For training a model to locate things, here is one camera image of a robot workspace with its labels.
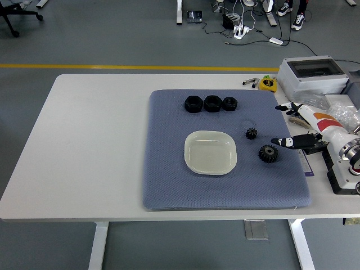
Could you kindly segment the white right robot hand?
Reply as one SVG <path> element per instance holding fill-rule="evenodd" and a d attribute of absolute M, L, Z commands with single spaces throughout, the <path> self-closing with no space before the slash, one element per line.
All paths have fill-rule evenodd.
<path fill-rule="evenodd" d="M 359 137 L 348 131 L 331 115 L 313 106 L 302 103 L 288 102 L 275 107 L 285 111 L 287 115 L 297 113 L 310 127 L 322 136 L 322 140 L 329 143 L 335 153 L 344 160 L 355 157 L 355 149 L 359 145 Z M 316 145 L 314 135 L 302 134 L 288 138 L 273 138 L 271 142 L 288 149 L 306 149 Z"/>

